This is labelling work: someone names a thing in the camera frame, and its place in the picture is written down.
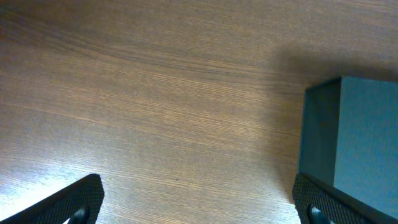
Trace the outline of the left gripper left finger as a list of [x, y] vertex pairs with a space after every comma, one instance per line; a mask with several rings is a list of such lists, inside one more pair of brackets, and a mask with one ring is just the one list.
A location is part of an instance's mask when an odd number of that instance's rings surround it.
[[103, 199], [104, 189], [100, 175], [89, 174], [1, 223], [95, 224]]

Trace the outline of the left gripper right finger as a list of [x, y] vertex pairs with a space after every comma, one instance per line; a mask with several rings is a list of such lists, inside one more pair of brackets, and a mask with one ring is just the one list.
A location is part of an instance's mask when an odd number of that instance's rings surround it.
[[397, 219], [305, 173], [298, 173], [292, 198], [301, 224], [397, 224]]

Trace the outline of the black box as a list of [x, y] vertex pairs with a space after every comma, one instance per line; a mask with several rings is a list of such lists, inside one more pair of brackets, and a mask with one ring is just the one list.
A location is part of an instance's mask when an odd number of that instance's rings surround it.
[[397, 83], [339, 77], [306, 89], [300, 172], [397, 219]]

